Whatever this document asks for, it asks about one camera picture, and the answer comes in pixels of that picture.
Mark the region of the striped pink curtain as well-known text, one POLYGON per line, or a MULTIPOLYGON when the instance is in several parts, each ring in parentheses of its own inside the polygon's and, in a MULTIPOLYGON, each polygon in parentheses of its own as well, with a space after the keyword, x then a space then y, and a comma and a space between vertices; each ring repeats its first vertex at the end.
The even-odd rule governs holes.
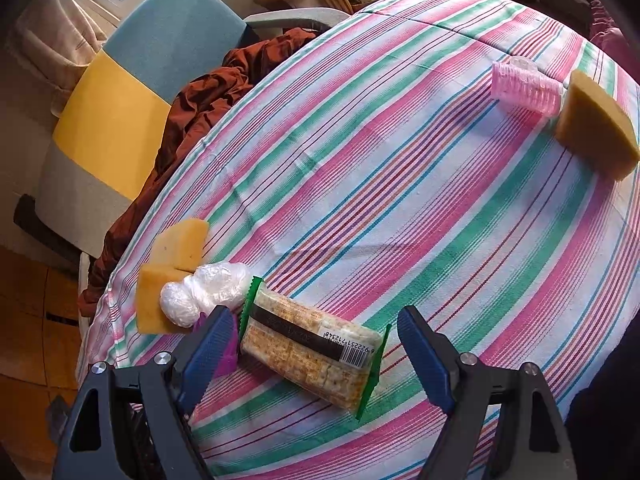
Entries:
POLYGON ((12 26, 6 47, 53 89, 51 113, 60 116, 107 36, 75 0, 30 0, 12 26))

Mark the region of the wooden wardrobe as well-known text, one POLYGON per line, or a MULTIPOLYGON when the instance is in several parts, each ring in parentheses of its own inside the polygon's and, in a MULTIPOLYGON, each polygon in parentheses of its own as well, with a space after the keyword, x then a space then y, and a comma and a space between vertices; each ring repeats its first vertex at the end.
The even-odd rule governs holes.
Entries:
POLYGON ((75 399, 77 278, 1 249, 1 444, 28 478, 46 478, 55 446, 46 411, 75 399))

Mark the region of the rust brown blanket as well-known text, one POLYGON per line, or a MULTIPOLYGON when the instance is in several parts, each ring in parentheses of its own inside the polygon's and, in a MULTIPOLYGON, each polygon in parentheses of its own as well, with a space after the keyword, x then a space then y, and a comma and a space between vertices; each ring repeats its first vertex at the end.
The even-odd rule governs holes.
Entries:
POLYGON ((101 255, 90 269, 88 285, 78 296, 77 307, 82 316, 96 315, 98 301, 117 263, 186 155, 258 82, 318 36, 315 30, 295 27, 280 36, 232 49, 221 66, 193 79, 178 92, 171 103, 153 169, 140 194, 106 232, 101 255))

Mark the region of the tricolour upholstered headboard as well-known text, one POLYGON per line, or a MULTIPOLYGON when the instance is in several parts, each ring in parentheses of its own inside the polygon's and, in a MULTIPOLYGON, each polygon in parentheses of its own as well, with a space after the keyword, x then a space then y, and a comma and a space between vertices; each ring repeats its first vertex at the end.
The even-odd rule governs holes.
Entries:
POLYGON ((145 0, 89 63, 44 160, 35 213, 81 252, 105 233, 154 166, 177 93, 250 38, 222 0, 145 0))

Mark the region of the black rolled mat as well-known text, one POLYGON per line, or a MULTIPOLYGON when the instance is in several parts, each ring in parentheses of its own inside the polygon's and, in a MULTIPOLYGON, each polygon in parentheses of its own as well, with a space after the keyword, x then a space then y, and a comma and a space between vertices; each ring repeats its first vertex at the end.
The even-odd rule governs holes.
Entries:
POLYGON ((23 194, 14 208, 13 223, 68 263, 78 266, 80 249, 46 226, 37 216, 35 206, 35 197, 23 194))

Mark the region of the orange sponge wedge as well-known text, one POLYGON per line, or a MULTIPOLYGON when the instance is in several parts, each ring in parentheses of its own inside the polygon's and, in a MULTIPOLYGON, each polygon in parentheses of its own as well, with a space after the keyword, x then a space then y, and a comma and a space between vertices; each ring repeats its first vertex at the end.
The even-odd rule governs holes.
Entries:
POLYGON ((623 181, 639 163, 634 126, 618 103, 581 70, 570 74, 555 140, 605 177, 623 181))

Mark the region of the yellow sponge block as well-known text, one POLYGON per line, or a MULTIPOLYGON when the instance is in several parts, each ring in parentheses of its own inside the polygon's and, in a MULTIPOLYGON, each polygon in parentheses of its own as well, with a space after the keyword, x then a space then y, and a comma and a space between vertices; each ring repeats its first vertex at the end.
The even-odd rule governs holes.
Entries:
POLYGON ((208 228, 204 220, 187 218, 163 230, 155 237, 149 263, 194 272, 202 262, 208 228))
POLYGON ((160 291, 169 282, 180 282, 188 272, 166 264, 145 263, 137 281, 136 308, 137 329, 143 335, 185 334, 189 330, 179 327, 163 314, 160 308, 160 291))

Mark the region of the white bed frame rail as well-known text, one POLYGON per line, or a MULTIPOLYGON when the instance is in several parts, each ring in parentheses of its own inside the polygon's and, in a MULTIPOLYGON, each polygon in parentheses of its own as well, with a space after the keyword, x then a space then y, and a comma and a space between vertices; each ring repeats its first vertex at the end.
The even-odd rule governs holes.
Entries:
POLYGON ((327 32, 349 18, 349 14, 332 8, 295 8, 252 14, 244 18, 246 41, 257 41, 257 29, 291 29, 295 27, 327 32))

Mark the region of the cracker packet green ends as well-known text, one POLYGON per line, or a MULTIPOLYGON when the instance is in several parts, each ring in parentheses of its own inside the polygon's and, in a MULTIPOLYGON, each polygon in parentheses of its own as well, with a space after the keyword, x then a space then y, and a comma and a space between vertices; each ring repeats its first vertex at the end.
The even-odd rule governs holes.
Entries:
POLYGON ((240 316, 240 351, 360 419, 380 379, 391 328, 379 333, 306 307, 255 276, 240 316))

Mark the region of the striped bed sheet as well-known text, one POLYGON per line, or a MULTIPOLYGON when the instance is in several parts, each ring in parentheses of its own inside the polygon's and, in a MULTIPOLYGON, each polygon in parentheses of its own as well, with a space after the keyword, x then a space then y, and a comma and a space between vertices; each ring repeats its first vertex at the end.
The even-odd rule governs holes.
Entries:
POLYGON ((629 118, 638 84, 563 24, 509 0, 382 0, 281 64, 191 151, 137 230, 78 363, 143 363, 177 344, 138 332, 155 237, 205 219, 208 261, 386 334, 362 419, 252 359, 192 417, 219 479, 391 479, 419 472, 444 415, 399 342, 417 307, 461 352, 536 363, 561 410, 639 307, 639 179, 595 174, 546 118, 490 94, 495 62, 590 76, 629 118))

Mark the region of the pink hair roller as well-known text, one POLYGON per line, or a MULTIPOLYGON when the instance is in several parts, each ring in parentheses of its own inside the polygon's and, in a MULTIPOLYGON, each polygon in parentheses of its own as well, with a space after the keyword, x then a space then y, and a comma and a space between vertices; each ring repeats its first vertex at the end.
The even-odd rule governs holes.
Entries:
POLYGON ((563 85, 541 73, 528 58, 511 56, 506 61, 492 63, 490 95, 503 104, 556 117, 560 114, 563 94, 563 85))

